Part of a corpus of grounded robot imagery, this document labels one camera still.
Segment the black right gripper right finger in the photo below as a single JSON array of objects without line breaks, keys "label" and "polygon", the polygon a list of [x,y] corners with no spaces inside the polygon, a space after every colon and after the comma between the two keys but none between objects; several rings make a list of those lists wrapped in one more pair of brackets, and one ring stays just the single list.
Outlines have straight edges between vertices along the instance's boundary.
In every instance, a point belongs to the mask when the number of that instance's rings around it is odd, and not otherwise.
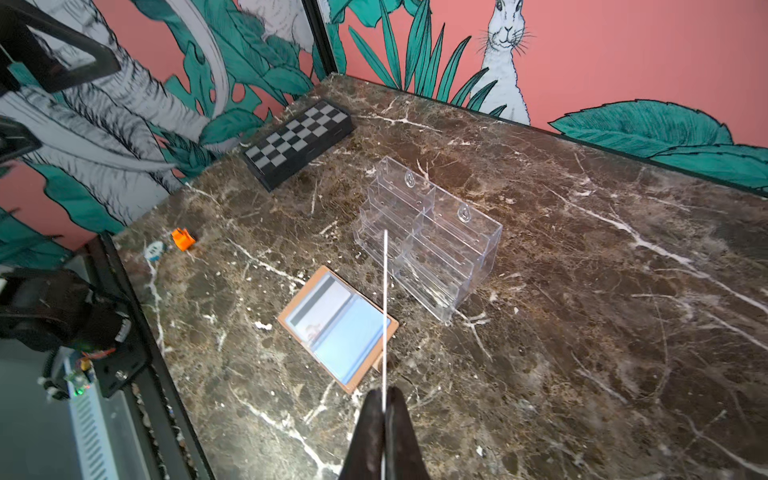
[{"label": "black right gripper right finger", "polygon": [[397,387],[387,390],[384,412],[383,475],[386,480],[430,480],[405,397]]}]

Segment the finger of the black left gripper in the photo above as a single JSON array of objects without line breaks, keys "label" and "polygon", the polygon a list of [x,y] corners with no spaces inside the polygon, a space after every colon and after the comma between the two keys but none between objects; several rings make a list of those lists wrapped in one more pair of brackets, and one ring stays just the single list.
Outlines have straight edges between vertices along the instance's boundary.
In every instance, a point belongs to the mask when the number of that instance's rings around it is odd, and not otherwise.
[{"label": "finger of the black left gripper", "polygon": [[9,117],[0,120],[0,161],[7,162],[42,146],[40,140],[22,123]]},{"label": "finger of the black left gripper", "polygon": [[119,61],[107,46],[56,20],[27,1],[1,3],[1,91],[17,92],[12,66],[26,67],[45,91],[55,93],[112,75]]}]

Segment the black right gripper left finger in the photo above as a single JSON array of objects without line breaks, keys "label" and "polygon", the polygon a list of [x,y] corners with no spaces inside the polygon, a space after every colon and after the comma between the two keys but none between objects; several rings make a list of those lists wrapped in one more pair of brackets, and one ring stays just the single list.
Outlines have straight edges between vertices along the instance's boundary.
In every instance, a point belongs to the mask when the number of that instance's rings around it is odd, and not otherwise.
[{"label": "black right gripper left finger", "polygon": [[384,410],[382,392],[368,392],[350,441],[339,480],[380,480],[383,475]]}]

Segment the white pink credit card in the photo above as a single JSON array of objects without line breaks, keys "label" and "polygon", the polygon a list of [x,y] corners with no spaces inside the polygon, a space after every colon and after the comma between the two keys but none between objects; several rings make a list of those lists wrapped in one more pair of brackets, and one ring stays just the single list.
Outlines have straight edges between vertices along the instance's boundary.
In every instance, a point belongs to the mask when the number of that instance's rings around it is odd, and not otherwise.
[{"label": "white pink credit card", "polygon": [[[384,420],[386,420],[387,409],[387,353],[388,353],[388,288],[389,288],[389,275],[388,275],[388,247],[389,247],[389,231],[385,229],[383,231],[383,249],[382,249],[382,356],[381,356],[381,410]],[[381,475],[380,479],[386,479],[386,446],[385,442],[382,444],[384,449],[381,455]]]}]

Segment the clear acrylic organizer box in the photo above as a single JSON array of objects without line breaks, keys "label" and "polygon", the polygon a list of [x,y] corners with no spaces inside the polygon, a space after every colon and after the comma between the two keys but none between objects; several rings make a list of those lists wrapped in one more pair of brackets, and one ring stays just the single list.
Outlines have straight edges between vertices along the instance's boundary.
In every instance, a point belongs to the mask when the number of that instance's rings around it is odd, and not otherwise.
[{"label": "clear acrylic organizer box", "polygon": [[469,203],[385,157],[354,227],[356,243],[439,321],[490,274],[503,227]]}]

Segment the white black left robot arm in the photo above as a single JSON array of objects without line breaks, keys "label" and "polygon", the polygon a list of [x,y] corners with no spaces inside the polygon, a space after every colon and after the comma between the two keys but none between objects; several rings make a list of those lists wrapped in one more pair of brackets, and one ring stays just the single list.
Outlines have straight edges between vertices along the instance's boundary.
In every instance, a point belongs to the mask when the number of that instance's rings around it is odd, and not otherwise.
[{"label": "white black left robot arm", "polygon": [[[69,68],[49,55],[35,38],[41,32],[90,58]],[[114,74],[115,54],[106,46],[56,20],[27,1],[1,4],[1,97],[21,90],[10,66],[23,64],[48,93],[56,93]],[[1,276],[1,336],[40,352],[67,347],[108,356],[132,330],[121,311],[126,300],[67,270],[16,268]]]}]

